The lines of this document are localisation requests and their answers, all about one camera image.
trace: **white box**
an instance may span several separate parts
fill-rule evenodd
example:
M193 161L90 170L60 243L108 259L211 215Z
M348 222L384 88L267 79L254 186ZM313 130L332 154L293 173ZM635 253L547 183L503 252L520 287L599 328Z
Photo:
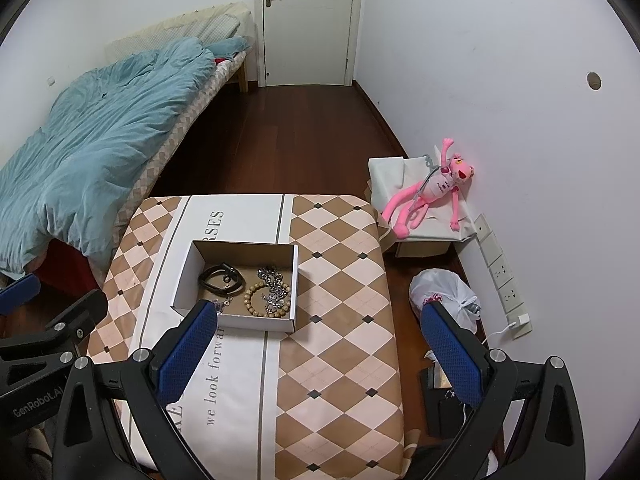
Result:
M290 244L259 244L247 242L218 242L212 240L194 240L182 264L182 272L172 295L171 306L185 316L198 300L224 301L208 290L200 287L198 276L206 268L220 263L235 267L246 280L246 288L250 288L260 281L257 270L260 267L275 267L282 273L284 283L291 285L291 308L289 317L271 318L256 317L249 314L244 304L244 291L231 298L231 303L218 319L218 325L229 328L245 328L250 330L264 330L267 332L294 332L296 329L296 295L298 289L298 246ZM225 286L213 282L216 286ZM264 288L252 298L254 307L258 309L265 305L262 292Z

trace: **plastic bag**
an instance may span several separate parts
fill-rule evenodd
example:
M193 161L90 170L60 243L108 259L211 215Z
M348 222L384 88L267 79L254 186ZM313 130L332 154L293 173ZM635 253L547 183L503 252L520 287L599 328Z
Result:
M409 286L409 298L418 319L422 306L428 301L437 300L462 328L474 334L478 329L478 297L457 274L449 270L427 269L415 276Z

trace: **wooden floor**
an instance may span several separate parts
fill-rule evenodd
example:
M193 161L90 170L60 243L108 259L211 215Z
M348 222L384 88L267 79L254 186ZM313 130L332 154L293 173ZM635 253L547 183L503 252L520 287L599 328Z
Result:
M191 127L152 196L216 193L352 194L363 198L367 161L398 156L354 88L289 86L239 94L225 88ZM413 276L443 267L462 274L454 251L436 258L385 257L406 430L425 428L417 373L431 362L408 303ZM41 330L66 304L46 288L9 319L7 335Z

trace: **blue gripper pad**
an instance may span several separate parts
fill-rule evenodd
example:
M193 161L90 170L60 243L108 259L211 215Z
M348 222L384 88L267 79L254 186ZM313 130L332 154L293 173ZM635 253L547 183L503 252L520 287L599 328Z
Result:
M0 314L11 314L16 308L35 298L39 292L40 280L35 274L27 274L0 291Z
M156 398L163 408L180 399L218 328L218 312L210 301L198 314L158 370Z
M422 308L420 329L453 386L456 397L476 409L482 401L480 370L431 303Z

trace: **stuffed toy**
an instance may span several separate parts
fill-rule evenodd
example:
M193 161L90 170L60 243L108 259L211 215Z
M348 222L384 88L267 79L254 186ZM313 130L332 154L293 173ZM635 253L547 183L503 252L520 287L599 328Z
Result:
M399 239L407 238L409 229L415 229L420 225L431 203L449 193L451 193L453 200L453 215L449 225L453 231L460 231L458 224L458 193L460 190L458 186L474 176L474 167L460 158L459 153L454 153L453 158L447 160L447 150L452 144L453 139L442 141L439 171L433 171L425 180L396 193L382 212L382 218L390 223L396 208L412 199L400 210L398 220L393 227Z

